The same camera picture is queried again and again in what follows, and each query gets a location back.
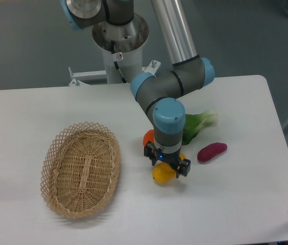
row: wicker basket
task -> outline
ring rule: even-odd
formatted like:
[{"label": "wicker basket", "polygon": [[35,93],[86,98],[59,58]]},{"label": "wicker basket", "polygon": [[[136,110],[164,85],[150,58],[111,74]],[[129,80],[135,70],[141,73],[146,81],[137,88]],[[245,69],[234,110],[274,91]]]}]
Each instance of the wicker basket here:
[{"label": "wicker basket", "polygon": [[42,196],[63,217],[92,215],[111,199],[119,169],[120,150],[113,133],[100,124],[75,124],[50,146],[42,170]]}]

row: screw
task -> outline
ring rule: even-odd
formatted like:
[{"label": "screw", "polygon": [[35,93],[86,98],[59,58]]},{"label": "screw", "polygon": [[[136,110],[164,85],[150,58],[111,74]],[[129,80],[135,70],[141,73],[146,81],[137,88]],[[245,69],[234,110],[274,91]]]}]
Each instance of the screw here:
[{"label": "screw", "polygon": [[155,68],[156,60],[152,60],[152,68]]}]

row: white table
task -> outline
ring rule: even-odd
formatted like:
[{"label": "white table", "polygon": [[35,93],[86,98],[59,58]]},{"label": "white table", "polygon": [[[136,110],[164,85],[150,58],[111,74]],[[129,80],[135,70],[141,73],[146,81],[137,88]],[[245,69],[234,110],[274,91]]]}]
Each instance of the white table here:
[{"label": "white table", "polygon": [[[182,152],[187,177],[154,183],[142,137],[152,128],[129,85],[0,91],[0,244],[240,244],[288,240],[288,149],[266,80],[218,78],[183,98],[187,113],[214,108],[219,124]],[[117,136],[122,169],[95,217],[69,221],[40,195],[43,160],[64,128],[93,121]],[[198,150],[224,142],[207,165]]]}]

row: silver metal tube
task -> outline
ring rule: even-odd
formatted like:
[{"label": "silver metal tube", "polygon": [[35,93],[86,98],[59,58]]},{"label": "silver metal tube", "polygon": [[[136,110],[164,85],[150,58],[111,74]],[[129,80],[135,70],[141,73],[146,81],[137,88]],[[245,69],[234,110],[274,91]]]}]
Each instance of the silver metal tube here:
[{"label": "silver metal tube", "polygon": [[151,0],[173,64],[197,55],[181,0]]}]

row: green vegetable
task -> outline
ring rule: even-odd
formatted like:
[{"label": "green vegetable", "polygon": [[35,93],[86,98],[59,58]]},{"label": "green vegetable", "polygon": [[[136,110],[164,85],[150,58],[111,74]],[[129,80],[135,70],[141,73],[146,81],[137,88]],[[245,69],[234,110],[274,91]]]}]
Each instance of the green vegetable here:
[{"label": "green vegetable", "polygon": [[205,127],[215,125],[218,114],[214,110],[207,110],[201,114],[186,114],[186,123],[183,132],[182,145],[187,145]]}]

